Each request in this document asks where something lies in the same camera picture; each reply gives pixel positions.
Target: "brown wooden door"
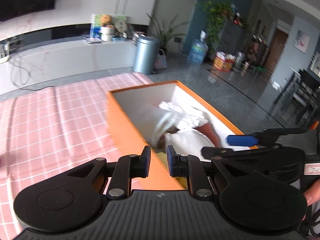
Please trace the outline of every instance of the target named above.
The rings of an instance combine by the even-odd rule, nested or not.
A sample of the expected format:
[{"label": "brown wooden door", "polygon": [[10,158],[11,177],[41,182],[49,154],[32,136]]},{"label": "brown wooden door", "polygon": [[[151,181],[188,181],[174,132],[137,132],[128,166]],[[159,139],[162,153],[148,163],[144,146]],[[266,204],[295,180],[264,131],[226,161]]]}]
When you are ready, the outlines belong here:
[{"label": "brown wooden door", "polygon": [[268,58],[264,64],[265,68],[268,69],[268,71],[270,71],[271,73],[273,72],[279,61],[287,38],[288,35],[285,32],[279,29],[276,30],[275,36],[273,37],[273,41],[270,46]]}]

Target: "label with red border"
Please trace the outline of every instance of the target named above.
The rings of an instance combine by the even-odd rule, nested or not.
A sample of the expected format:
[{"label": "label with red border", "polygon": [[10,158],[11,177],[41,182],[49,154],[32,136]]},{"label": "label with red border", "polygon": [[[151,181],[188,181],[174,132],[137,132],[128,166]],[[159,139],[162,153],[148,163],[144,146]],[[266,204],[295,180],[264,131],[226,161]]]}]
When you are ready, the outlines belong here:
[{"label": "label with red border", "polygon": [[306,163],[304,175],[320,175],[320,163]]}]

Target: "plant pot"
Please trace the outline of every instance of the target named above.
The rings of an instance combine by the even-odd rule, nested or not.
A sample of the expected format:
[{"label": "plant pot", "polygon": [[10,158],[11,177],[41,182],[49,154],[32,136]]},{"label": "plant pot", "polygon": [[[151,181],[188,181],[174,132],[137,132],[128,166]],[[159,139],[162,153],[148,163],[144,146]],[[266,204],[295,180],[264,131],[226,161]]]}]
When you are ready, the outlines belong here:
[{"label": "plant pot", "polygon": [[166,48],[161,48],[160,47],[159,49],[162,49],[164,51],[164,54],[167,56],[168,50]]}]

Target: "cardboard box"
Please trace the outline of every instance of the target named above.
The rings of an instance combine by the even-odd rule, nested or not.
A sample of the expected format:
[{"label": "cardboard box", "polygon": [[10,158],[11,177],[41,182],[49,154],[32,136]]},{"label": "cardboard box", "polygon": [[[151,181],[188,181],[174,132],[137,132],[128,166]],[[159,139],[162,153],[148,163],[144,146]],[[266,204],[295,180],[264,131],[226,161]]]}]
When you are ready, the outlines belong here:
[{"label": "cardboard box", "polygon": [[[243,134],[222,114],[204,101],[201,97],[179,81],[170,81],[142,85],[125,89],[114,90],[108,93],[108,130],[115,145],[122,155],[140,154],[145,145],[148,145],[143,134],[152,133],[158,122],[157,113],[160,102],[188,102],[190,106],[203,111],[221,139],[223,147],[230,146],[226,137],[231,134]],[[145,122],[144,117],[155,115],[154,122]],[[247,147],[233,147],[234,150],[248,149]],[[177,190],[182,189],[176,179],[169,176],[163,163],[152,151],[149,177],[140,179],[144,189]]]}]

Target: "pink plaid tablecloth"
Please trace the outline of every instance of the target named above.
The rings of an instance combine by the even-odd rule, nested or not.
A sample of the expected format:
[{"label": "pink plaid tablecloth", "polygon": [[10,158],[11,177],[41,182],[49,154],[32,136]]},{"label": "pink plaid tablecloth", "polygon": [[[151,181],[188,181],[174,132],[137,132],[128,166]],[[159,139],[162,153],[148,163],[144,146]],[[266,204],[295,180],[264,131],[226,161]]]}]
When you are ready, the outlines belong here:
[{"label": "pink plaid tablecloth", "polygon": [[[13,200],[25,187],[93,158],[121,156],[106,123],[106,92],[149,84],[139,73],[88,80],[0,103],[0,239],[21,227]],[[136,180],[133,188],[140,188]]]}]

